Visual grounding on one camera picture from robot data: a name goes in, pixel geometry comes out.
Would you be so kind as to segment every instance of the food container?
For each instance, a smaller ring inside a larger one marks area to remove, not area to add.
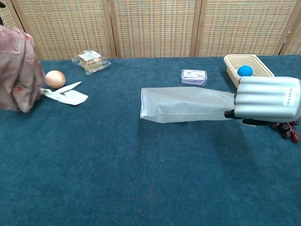
[[[237,74],[241,66],[248,65],[253,69],[252,76],[274,77],[274,74],[267,66],[254,54],[229,54],[224,57],[227,65],[227,73],[238,88],[241,76]]]

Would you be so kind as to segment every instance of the robotic hand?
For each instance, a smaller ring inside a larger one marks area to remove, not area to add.
[[[268,125],[301,118],[301,80],[292,77],[242,77],[233,110],[226,118]]]

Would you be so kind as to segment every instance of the red grapes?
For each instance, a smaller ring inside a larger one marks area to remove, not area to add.
[[[273,129],[278,129],[283,138],[291,138],[291,141],[297,143],[300,141],[300,135],[296,130],[296,125],[299,124],[299,121],[292,121],[289,123],[274,123],[271,125]]]

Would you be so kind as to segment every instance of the background wall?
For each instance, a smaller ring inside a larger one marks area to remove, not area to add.
[[[40,59],[94,49],[113,57],[301,53],[301,0],[5,0],[5,26],[31,34]]]

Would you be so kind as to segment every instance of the egg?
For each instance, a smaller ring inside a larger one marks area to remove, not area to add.
[[[58,89],[64,86],[66,78],[63,73],[57,70],[49,71],[46,74],[46,83],[48,86],[54,89]]]

